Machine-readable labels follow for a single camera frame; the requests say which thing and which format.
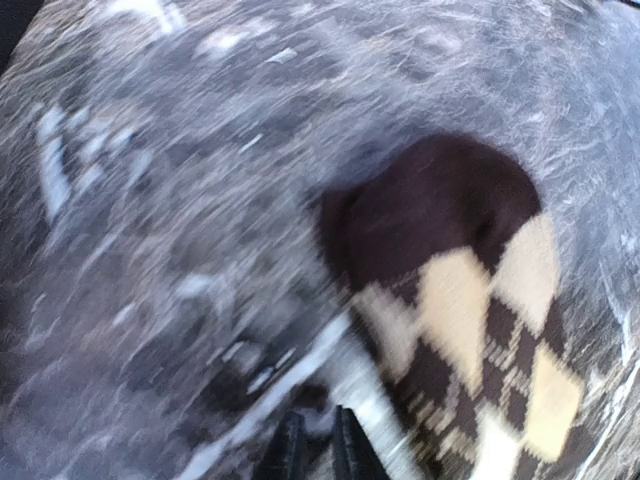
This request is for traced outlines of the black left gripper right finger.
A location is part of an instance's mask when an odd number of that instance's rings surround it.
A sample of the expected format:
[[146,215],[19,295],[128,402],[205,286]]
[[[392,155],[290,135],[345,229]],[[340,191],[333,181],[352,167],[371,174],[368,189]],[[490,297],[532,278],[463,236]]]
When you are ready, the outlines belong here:
[[352,409],[337,407],[331,445],[335,479],[390,479]]

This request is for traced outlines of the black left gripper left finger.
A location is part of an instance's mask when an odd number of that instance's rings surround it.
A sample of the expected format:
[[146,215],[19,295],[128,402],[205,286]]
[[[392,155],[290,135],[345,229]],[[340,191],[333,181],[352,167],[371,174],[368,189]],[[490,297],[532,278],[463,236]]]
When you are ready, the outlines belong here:
[[288,411],[279,422],[265,453],[255,467],[253,480],[302,480],[308,468],[304,417]]

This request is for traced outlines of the brown argyle sock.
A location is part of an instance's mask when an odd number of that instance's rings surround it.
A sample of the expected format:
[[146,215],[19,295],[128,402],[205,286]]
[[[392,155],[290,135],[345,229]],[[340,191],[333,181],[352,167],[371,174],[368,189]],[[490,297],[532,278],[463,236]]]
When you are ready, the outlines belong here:
[[319,227],[423,470],[575,475],[592,440],[553,223],[512,157],[427,136],[375,177],[324,192]]

